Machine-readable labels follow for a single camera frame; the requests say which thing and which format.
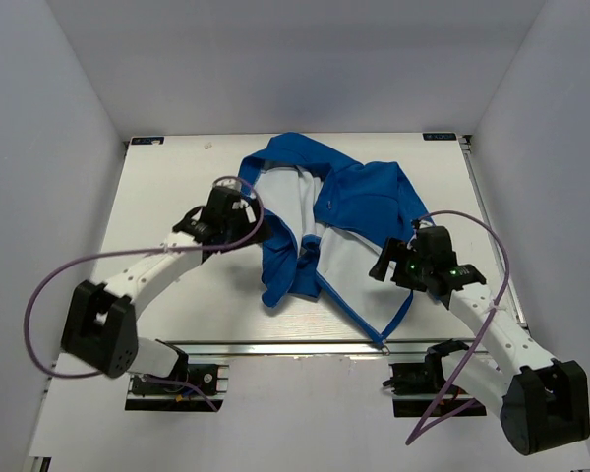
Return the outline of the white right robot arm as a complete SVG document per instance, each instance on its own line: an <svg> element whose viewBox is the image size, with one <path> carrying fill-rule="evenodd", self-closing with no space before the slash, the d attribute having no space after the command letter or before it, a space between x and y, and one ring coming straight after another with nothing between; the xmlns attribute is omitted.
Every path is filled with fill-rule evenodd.
<svg viewBox="0 0 590 472"><path fill-rule="evenodd" d="M589 438L583 368L560 361L497 304L483 274L458 262L444 227L420 228L411 243L387 239L370 276L383 281L389 270L397 286L440 301L492 358L486 362L460 340L430 347L424 378L431 389L445 392L455 386L469 394L499 418L508 442L522 455Z"/></svg>

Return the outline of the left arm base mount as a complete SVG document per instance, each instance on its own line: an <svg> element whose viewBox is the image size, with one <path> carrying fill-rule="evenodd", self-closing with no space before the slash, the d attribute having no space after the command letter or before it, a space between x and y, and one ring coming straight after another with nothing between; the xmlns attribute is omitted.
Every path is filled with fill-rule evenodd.
<svg viewBox="0 0 590 472"><path fill-rule="evenodd" d="M180 380L156 381L131 375L125 410L134 412L206 412L220 410L228 389L229 366L221 361L192 361Z"/></svg>

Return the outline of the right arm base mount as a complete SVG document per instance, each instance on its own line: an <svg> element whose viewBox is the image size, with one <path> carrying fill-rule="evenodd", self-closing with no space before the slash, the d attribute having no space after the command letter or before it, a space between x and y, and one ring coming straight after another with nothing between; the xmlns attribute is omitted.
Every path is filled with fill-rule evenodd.
<svg viewBox="0 0 590 472"><path fill-rule="evenodd" d="M419 362L396 361L390 364L390 377L383 382L383 390L391 393L395 418L420 418L445 383L441 358L443 354L467 351L469 346L460 340L447 340L431 346ZM467 392L452 385L438 403L431 416L440 417L462 406L470 398ZM487 416L486 408L477 400L459 417Z"/></svg>

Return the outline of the blue zip-up jacket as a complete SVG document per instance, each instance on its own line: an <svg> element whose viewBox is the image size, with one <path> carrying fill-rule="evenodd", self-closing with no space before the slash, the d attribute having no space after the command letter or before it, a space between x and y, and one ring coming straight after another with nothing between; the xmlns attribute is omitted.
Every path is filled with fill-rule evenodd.
<svg viewBox="0 0 590 472"><path fill-rule="evenodd" d="M408 313L413 293L370 277L389 238L407 242L427 209L395 162L363 164L298 133L271 138L238 175L253 185L272 231L262 245L264 305L325 294L375 344Z"/></svg>

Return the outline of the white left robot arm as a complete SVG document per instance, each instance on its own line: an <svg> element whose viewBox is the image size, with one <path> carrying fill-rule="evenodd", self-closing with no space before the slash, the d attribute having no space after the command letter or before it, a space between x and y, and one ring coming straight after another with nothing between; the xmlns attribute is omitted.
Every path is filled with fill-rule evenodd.
<svg viewBox="0 0 590 472"><path fill-rule="evenodd" d="M260 244L271 235L257 194L215 187L205 205L188 211L164 241L122 272L74 290L61 348L110 379L125 373L154 379L176 392L188 380L188 356L138 335L142 312L171 284L211 256Z"/></svg>

